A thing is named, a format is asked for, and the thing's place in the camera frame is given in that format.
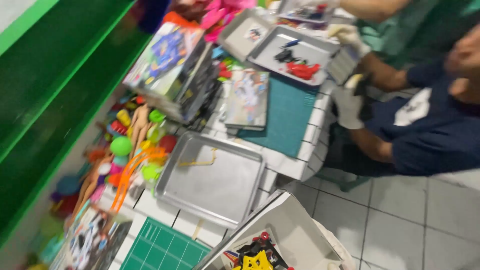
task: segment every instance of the teal cutting mat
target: teal cutting mat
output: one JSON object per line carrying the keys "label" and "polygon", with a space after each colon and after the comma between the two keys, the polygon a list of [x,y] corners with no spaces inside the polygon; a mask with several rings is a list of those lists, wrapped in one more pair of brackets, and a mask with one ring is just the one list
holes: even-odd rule
{"label": "teal cutting mat", "polygon": [[296,158],[312,114],[318,88],[270,77],[267,125],[263,131],[239,130],[237,137]]}
{"label": "teal cutting mat", "polygon": [[191,270],[210,249],[147,218],[120,270]]}

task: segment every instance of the open box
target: open box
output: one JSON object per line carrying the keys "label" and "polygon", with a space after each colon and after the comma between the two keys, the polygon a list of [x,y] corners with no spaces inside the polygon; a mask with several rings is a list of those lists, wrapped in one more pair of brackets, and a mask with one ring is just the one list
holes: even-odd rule
{"label": "open box", "polygon": [[[275,60],[275,55],[283,51],[281,46],[297,39],[300,40],[297,45],[287,48],[293,57],[306,59],[308,65],[320,65],[310,80],[288,73],[286,63]],[[325,69],[339,49],[338,44],[308,36],[292,27],[272,25],[250,9],[245,9],[225,27],[218,43],[246,65],[272,71],[309,87],[319,87],[324,82]]]}
{"label": "open box", "polygon": [[285,190],[275,191],[231,234],[203,258],[194,270],[223,270],[220,255],[239,239],[270,228],[276,248],[289,267],[324,270],[341,259],[298,200]]}

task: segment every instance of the metal tray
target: metal tray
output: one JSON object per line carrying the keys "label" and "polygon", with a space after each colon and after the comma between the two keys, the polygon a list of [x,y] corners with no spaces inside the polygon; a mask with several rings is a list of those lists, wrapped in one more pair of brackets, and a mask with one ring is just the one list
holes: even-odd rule
{"label": "metal tray", "polygon": [[304,22],[314,24],[315,27],[327,26],[328,22],[332,19],[335,9],[328,9],[325,11],[324,15],[320,19],[307,19],[296,16],[287,15],[290,11],[296,8],[297,1],[293,0],[282,0],[278,9],[276,11],[277,16],[280,18],[285,18],[292,21]]}
{"label": "metal tray", "polygon": [[[321,65],[320,70],[313,75],[311,80],[304,80],[287,73],[287,65],[275,60],[275,55],[282,51],[280,47],[296,39],[300,39],[301,42],[288,48],[292,50],[293,56],[307,59],[309,65]],[[255,47],[250,53],[248,61],[307,86],[318,87],[327,77],[325,68],[331,56],[339,48],[337,44],[308,36],[288,26],[278,25]]]}
{"label": "metal tray", "polygon": [[265,35],[273,27],[272,24],[261,18],[255,10],[245,9],[238,14],[218,35],[218,43],[239,61],[244,62],[256,44],[245,38],[245,33],[253,24],[266,29]]}
{"label": "metal tray", "polygon": [[[210,161],[212,165],[178,166]],[[155,197],[220,226],[235,229],[250,213],[265,169],[259,152],[209,135],[186,132],[155,186]]]}

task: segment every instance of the red ball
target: red ball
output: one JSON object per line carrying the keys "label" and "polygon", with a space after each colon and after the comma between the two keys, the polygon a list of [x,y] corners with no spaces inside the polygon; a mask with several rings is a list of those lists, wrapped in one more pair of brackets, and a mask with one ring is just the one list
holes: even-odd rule
{"label": "red ball", "polygon": [[166,153],[171,153],[177,144],[177,137],[174,135],[165,135],[158,142],[158,146],[165,149]]}

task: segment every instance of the empty metal tray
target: empty metal tray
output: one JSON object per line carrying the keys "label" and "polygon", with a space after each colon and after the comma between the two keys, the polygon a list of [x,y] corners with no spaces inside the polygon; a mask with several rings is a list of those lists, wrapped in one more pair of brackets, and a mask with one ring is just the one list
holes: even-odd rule
{"label": "empty metal tray", "polygon": [[[211,165],[179,166],[206,162]],[[155,197],[226,228],[250,213],[265,169],[262,155],[209,135],[186,132],[178,140],[155,186]]]}
{"label": "empty metal tray", "polygon": [[[306,59],[309,65],[321,65],[320,70],[312,76],[311,80],[304,80],[287,73],[287,65],[275,60],[275,55],[282,51],[280,47],[296,39],[300,39],[301,42],[288,48],[292,50],[293,56]],[[325,68],[338,49],[337,44],[308,36],[288,26],[278,25],[253,49],[248,61],[308,86],[318,87],[327,77]]]}

